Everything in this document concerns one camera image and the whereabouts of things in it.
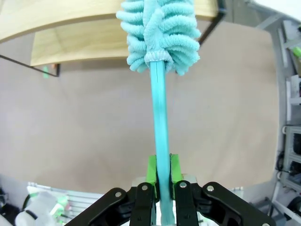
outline green object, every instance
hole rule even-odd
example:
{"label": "green object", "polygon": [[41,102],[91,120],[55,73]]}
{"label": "green object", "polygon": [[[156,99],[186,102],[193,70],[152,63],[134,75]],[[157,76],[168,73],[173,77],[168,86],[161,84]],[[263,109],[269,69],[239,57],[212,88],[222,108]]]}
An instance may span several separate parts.
{"label": "green object", "polygon": [[179,161],[178,154],[170,155],[170,164],[171,164],[171,180],[173,182],[173,199],[175,200],[174,185],[178,181],[183,180],[183,175],[181,174],[181,167],[180,167],[180,161]]}
{"label": "green object", "polygon": [[[47,66],[44,66],[44,67],[43,67],[43,71],[45,71],[45,72],[47,72],[47,73],[49,72]],[[46,74],[46,73],[43,73],[43,78],[44,78],[44,79],[47,79],[47,78],[49,78],[49,75]]]}
{"label": "green object", "polygon": [[301,48],[299,48],[299,47],[293,48],[293,54],[294,54],[296,57],[301,58]]}
{"label": "green object", "polygon": [[155,155],[149,157],[147,167],[146,182],[155,186],[157,182],[157,159]]}

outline screw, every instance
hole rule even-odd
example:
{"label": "screw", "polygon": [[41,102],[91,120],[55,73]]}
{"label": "screw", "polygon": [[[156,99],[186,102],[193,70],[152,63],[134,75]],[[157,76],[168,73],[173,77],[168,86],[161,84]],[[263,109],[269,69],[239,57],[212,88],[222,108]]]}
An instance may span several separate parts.
{"label": "screw", "polygon": [[213,192],[213,191],[214,191],[214,187],[213,187],[213,186],[211,186],[211,185],[209,185],[209,186],[207,187],[207,191],[209,191],[209,192]]}
{"label": "screw", "polygon": [[142,190],[146,191],[148,189],[147,185],[142,186]]}
{"label": "screw", "polygon": [[180,187],[181,187],[181,188],[185,188],[186,186],[187,186],[187,184],[186,184],[185,182],[181,182],[181,183],[180,183]]}
{"label": "screw", "polygon": [[121,194],[121,192],[116,192],[116,194],[115,194],[115,196],[118,198],[118,197],[120,197],[122,194]]}

